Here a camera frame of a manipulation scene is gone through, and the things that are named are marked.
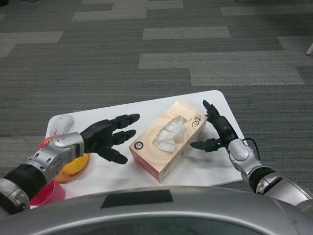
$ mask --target white mouse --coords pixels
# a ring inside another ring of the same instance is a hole
[[[62,115],[58,117],[50,129],[50,136],[67,134],[73,123],[74,119],[70,115]]]

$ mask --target tissue box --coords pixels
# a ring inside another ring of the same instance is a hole
[[[173,170],[200,138],[207,117],[187,104],[175,102],[130,146],[134,160],[159,182]]]

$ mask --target pink cup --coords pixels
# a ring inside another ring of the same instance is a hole
[[[29,204],[31,206],[42,206],[45,204],[62,201],[64,198],[64,189],[53,180],[50,184],[43,188],[36,197],[31,199]]]

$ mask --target floor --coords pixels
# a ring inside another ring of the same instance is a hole
[[[313,190],[312,22],[313,0],[10,0],[0,177],[56,114],[220,90],[262,160]]]

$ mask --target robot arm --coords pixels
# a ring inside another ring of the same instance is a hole
[[[125,164],[127,158],[112,149],[136,134],[135,130],[121,131],[139,120],[139,114],[123,115],[113,120],[97,122],[82,133],[74,132],[50,139],[23,164],[0,179],[0,217],[22,212],[29,201],[48,185],[70,162],[84,153],[97,153],[109,162]]]
[[[257,194],[279,199],[294,206],[313,199],[313,194],[306,188],[275,172],[258,159],[253,149],[238,138],[228,120],[220,116],[214,105],[205,100],[203,105],[207,110],[208,121],[213,124],[220,138],[193,142],[191,143],[193,148],[212,152],[225,147],[235,169]]]

